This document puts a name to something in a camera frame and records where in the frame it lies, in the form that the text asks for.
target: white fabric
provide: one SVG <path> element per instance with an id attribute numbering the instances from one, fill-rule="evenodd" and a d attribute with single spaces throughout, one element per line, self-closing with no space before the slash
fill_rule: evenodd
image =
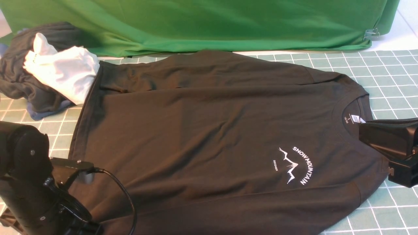
<path id="1" fill-rule="evenodd" d="M 43 34 L 37 33 L 23 68 L 74 104 L 83 105 L 99 70 L 99 60 L 82 47 L 57 52 Z"/>

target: shirt neckline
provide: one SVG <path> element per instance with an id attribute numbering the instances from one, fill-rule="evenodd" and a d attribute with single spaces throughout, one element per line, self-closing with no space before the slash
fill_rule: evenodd
<path id="1" fill-rule="evenodd" d="M 357 88 L 349 92 L 345 95 L 342 99 L 340 99 L 334 106 L 332 111 L 332 122 L 333 125 L 338 130 L 338 133 L 342 135 L 343 139 L 346 140 L 350 145 L 352 145 L 356 151 L 360 152 L 361 154 L 367 157 L 384 157 L 378 151 L 373 149 L 372 147 L 366 145 L 365 143 L 361 142 L 358 138 L 352 136 L 348 130 L 345 128 L 342 118 L 344 116 L 344 111 L 348 107 L 350 103 L 355 101 L 356 99 L 368 99 L 368 93 L 362 88 Z M 370 108 L 366 107 L 362 110 L 365 115 L 365 121 L 369 121 L 373 119 L 372 112 Z"/>

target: mountain graphic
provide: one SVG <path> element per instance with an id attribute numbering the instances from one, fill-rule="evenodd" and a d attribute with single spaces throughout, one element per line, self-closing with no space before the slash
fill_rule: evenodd
<path id="1" fill-rule="evenodd" d="M 294 163 L 294 162 L 292 162 L 290 159 L 288 159 L 287 158 L 287 152 L 285 152 L 285 151 L 283 151 L 281 148 L 279 148 L 279 150 L 285 155 L 285 157 L 284 157 L 284 159 L 283 159 L 283 161 L 284 160 L 286 160 L 286 161 L 288 161 L 289 163 L 290 163 L 290 165 L 289 166 L 287 166 L 287 167 L 290 167 L 290 170 L 288 171 L 288 174 L 289 174 L 289 176 L 290 176 L 290 179 L 289 179 L 289 181 L 288 181 L 288 184 L 289 184 L 289 182 L 292 180 L 292 179 L 294 179 L 295 177 L 294 177 L 294 175 L 292 174 L 292 171 L 298 166 L 298 164 L 297 163 Z"/>

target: black cable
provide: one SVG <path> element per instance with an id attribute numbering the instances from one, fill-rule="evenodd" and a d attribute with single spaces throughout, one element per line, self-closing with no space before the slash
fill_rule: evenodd
<path id="1" fill-rule="evenodd" d="M 106 171 L 105 169 L 101 169 L 101 168 L 97 168 L 97 167 L 95 167 L 94 168 L 94 172 L 96 172 L 96 173 L 105 173 L 105 174 L 107 174 L 108 176 L 110 176 L 116 183 L 117 183 L 117 185 L 120 187 L 120 189 L 123 191 L 123 193 L 126 195 L 126 197 L 128 198 L 128 200 L 129 200 L 129 202 L 130 202 L 130 204 L 131 204 L 131 207 L 132 207 L 132 211 L 133 211 L 133 222 L 132 222 L 132 228 L 131 228 L 131 230 L 130 230 L 130 232 L 129 232 L 129 235 L 132 235 L 133 234 L 133 232 L 134 232 L 134 230 L 135 230 L 135 227 L 136 227 L 136 221 L 137 221 L 137 214 L 136 214 L 136 208 L 135 208 L 135 205 L 133 204 L 133 201 L 132 201 L 132 198 L 131 198 L 131 196 L 129 195 L 129 193 L 128 193 L 128 191 L 125 189 L 125 187 L 122 185 L 122 183 L 112 174 L 112 173 L 110 173 L 110 172 L 108 172 L 108 171 Z"/>

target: blue fabric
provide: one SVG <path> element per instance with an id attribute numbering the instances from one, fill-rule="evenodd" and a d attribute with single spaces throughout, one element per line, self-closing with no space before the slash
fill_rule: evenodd
<path id="1" fill-rule="evenodd" d="M 45 117 L 51 116 L 51 115 L 53 115 L 53 114 L 59 113 L 59 112 L 61 112 L 61 111 L 65 110 L 66 108 L 68 108 L 68 107 L 70 107 L 70 106 L 73 106 L 73 105 L 74 105 L 74 104 L 73 104 L 71 101 L 69 101 L 69 100 L 64 100 L 64 101 L 60 104 L 59 109 L 58 109 L 57 111 L 55 111 L 55 112 L 35 112 L 35 111 L 33 110 L 32 104 L 31 104 L 30 102 L 28 102 L 28 106 L 27 106 L 26 110 L 28 111 L 29 115 L 31 116 L 31 118 L 32 118 L 33 120 L 35 120 L 35 121 L 39 121 L 39 120 L 41 120 L 42 118 L 45 118 Z"/>
<path id="2" fill-rule="evenodd" d="M 0 43 L 0 58 L 3 57 L 8 47 L 8 45 Z"/>

